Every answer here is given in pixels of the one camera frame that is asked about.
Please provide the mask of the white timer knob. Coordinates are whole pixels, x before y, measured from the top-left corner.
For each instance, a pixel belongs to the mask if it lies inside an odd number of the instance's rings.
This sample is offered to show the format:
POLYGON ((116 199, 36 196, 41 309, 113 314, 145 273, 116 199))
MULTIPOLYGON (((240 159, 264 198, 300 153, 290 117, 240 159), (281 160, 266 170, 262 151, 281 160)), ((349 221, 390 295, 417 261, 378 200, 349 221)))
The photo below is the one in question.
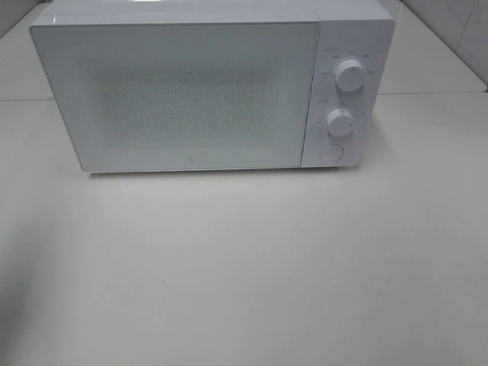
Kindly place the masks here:
POLYGON ((355 119, 348 109, 340 108, 328 113, 325 122, 329 135, 343 137, 352 132, 355 119))

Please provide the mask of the white microwave oven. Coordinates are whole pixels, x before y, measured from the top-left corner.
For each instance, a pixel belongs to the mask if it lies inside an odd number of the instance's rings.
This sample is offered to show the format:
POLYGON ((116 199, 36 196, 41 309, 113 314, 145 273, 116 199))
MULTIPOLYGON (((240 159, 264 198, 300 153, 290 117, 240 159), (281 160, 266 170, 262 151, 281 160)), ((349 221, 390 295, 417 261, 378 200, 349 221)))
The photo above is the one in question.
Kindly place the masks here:
POLYGON ((36 26, 298 22, 315 22, 318 25, 301 163, 295 168, 273 169, 356 166, 364 152, 396 27, 389 11, 379 2, 54 1, 37 17, 29 31, 31 35, 31 28, 36 26), (366 67, 364 85, 357 91, 341 91, 336 86, 332 68, 346 57, 357 57, 366 67), (329 135, 325 119, 328 113, 340 108, 348 109, 355 123, 350 134, 334 137, 329 135), (338 144, 344 150, 342 159, 335 165, 326 164, 320 158, 321 150, 329 144, 338 144))

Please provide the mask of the upper white power knob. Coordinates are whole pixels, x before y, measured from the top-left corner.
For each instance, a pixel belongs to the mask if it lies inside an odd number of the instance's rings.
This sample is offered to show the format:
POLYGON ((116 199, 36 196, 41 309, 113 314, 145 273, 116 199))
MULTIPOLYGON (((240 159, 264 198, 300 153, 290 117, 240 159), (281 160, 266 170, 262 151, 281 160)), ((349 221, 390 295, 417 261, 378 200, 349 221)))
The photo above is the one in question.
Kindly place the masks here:
POLYGON ((357 57, 339 60, 332 68, 336 86, 343 92, 355 92, 364 85, 365 64, 357 57))

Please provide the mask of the round white door button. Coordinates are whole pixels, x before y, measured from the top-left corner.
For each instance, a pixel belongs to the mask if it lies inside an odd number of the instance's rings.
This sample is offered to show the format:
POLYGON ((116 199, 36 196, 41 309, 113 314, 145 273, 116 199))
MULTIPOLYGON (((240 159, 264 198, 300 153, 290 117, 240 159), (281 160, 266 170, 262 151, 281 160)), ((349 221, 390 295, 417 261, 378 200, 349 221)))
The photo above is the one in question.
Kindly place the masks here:
POLYGON ((320 152, 320 158, 329 165, 335 165, 343 157, 344 150, 338 144, 329 144, 320 152))

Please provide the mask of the white microwave door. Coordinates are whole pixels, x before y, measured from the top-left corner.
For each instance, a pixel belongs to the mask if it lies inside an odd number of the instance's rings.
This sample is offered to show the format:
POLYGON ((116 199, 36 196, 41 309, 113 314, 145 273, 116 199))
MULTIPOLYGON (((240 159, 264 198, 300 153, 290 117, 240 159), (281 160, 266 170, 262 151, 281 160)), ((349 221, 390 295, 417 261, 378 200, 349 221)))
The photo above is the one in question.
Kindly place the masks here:
POLYGON ((315 22, 32 27, 86 172, 295 168, 315 22))

